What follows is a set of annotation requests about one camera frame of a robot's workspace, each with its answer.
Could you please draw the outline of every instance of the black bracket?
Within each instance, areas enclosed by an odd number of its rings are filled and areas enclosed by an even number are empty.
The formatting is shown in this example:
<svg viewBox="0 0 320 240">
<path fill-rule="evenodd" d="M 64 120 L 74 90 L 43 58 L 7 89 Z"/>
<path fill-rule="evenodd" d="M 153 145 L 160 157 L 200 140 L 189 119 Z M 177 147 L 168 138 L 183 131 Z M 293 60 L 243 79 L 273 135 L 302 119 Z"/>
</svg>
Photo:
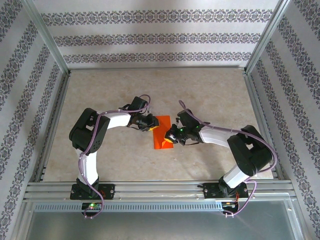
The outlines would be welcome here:
<svg viewBox="0 0 320 240">
<path fill-rule="evenodd" d="M 226 198 L 224 193 L 219 188 L 218 182 L 207 182 L 198 186 L 202 188 L 204 199 L 223 199 Z M 240 183 L 234 191 L 234 194 L 229 195 L 227 198 L 236 198 L 236 193 L 239 194 L 239 198 L 248 198 L 248 188 L 247 185 L 242 182 Z"/>
<path fill-rule="evenodd" d="M 115 196 L 114 184 L 102 184 L 99 183 L 98 191 L 103 196 L 104 200 L 112 200 Z M 100 200 L 100 197 L 96 194 L 91 196 L 88 192 L 84 191 L 78 184 L 73 184 L 70 193 L 71 200 Z"/>
</svg>

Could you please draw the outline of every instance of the beige floor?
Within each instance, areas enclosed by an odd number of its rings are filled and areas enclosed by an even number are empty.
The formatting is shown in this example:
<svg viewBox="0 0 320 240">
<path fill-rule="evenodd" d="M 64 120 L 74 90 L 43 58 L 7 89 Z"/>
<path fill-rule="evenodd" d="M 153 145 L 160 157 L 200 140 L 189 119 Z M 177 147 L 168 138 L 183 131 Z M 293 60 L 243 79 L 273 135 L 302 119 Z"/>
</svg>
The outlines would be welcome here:
<svg viewBox="0 0 320 240">
<path fill-rule="evenodd" d="M 44 181 L 75 181 L 77 155 L 69 132 L 85 108 L 115 110 L 135 96 L 151 96 L 154 115 L 182 110 L 178 100 L 203 121 L 239 129 L 257 126 L 240 69 L 172 68 L 150 70 L 72 71 L 61 117 L 54 137 Z M 152 132 L 127 127 L 107 131 L 97 153 L 101 181 L 219 179 L 235 160 L 229 149 L 214 144 L 174 145 L 155 150 Z M 258 178 L 272 178 L 271 172 Z"/>
</svg>

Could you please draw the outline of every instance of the orange paper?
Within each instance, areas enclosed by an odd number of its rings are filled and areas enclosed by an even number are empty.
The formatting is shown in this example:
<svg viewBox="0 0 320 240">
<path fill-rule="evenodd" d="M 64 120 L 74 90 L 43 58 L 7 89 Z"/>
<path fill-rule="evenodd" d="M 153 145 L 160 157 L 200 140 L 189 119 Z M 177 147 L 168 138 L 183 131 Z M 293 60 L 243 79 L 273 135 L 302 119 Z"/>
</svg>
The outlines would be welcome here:
<svg viewBox="0 0 320 240">
<path fill-rule="evenodd" d="M 153 130 L 154 149 L 172 149 L 174 144 L 165 140 L 166 132 L 171 128 L 170 116 L 156 116 L 159 127 Z"/>
</svg>

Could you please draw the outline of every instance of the vented metal strip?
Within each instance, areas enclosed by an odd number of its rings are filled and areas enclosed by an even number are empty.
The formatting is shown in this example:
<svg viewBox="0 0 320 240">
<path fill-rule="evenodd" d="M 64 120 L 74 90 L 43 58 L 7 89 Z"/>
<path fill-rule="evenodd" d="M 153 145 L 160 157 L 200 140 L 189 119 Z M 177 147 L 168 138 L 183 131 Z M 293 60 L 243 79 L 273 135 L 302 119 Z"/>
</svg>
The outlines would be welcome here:
<svg viewBox="0 0 320 240">
<path fill-rule="evenodd" d="M 115 202 L 104 205 L 103 212 L 107 213 L 133 213 L 133 212 L 214 212 L 221 211 L 222 204 L 219 201 L 206 202 Z M 35 212 L 68 212 L 78 213 L 82 211 L 82 203 L 36 203 Z"/>
</svg>

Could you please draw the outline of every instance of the striped wallpaper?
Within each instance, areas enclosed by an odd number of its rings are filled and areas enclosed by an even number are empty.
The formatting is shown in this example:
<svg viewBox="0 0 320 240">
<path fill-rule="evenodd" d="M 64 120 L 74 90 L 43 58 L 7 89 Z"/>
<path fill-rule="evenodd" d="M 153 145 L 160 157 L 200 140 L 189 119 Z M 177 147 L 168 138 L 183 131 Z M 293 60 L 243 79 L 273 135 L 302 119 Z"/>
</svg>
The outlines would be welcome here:
<svg viewBox="0 0 320 240">
<path fill-rule="evenodd" d="M 241 66 L 278 0 L 38 0 L 71 69 Z"/>
<path fill-rule="evenodd" d="M 293 0 L 251 73 L 281 168 L 320 239 L 320 0 Z"/>
<path fill-rule="evenodd" d="M 1 0 L 0 240 L 10 239 L 52 122 L 62 72 L 19 0 Z"/>
</svg>

